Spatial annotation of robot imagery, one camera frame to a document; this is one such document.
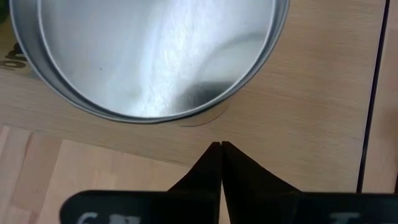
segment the wooden table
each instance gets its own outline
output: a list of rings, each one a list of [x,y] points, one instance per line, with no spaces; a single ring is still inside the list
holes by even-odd
[[[110,122],[7,72],[0,123],[183,166],[210,142],[231,141],[300,190],[354,192],[384,3],[292,0],[263,69],[203,126]]]

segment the light wood surface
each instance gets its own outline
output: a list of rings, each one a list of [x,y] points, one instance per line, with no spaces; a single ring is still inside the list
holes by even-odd
[[[203,126],[106,121],[6,72],[0,123],[187,167],[210,142],[231,141],[300,190],[354,192],[383,8],[382,0],[292,0],[264,68]]]
[[[398,174],[398,1],[389,9],[363,192],[393,193]]]
[[[62,203],[82,190],[168,190],[189,170],[20,128],[0,128],[2,224],[56,224]],[[229,223],[224,199],[220,223]]]

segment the metal tin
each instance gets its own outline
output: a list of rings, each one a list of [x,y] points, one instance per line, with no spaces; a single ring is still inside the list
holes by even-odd
[[[194,116],[261,68],[289,0],[11,0],[21,47],[71,104],[128,123]]]

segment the black object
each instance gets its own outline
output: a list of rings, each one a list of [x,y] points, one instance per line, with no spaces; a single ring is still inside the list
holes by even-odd
[[[214,142],[168,192],[81,192],[64,203],[61,224],[218,223],[221,180],[231,224],[398,223],[398,196],[303,193]]]

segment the dark edge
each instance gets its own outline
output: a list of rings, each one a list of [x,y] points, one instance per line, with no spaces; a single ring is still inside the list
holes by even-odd
[[[371,124],[372,124],[374,100],[376,98],[377,81],[379,80],[379,72],[380,72],[380,65],[381,65],[381,59],[382,59],[382,53],[383,53],[384,38],[386,36],[386,27],[387,27],[389,7],[390,7],[390,0],[386,0],[386,5],[384,6],[384,15],[383,15],[383,20],[382,20],[382,25],[381,25],[381,31],[380,31],[379,46],[377,48],[376,64],[374,67],[371,96],[370,96],[369,108],[368,108],[368,117],[366,118],[366,126],[365,126],[365,134],[364,134],[363,146],[362,146],[361,163],[359,165],[358,184],[356,186],[356,193],[358,193],[358,194],[362,193],[362,188],[363,188],[366,153],[368,152],[369,135],[370,135]]]

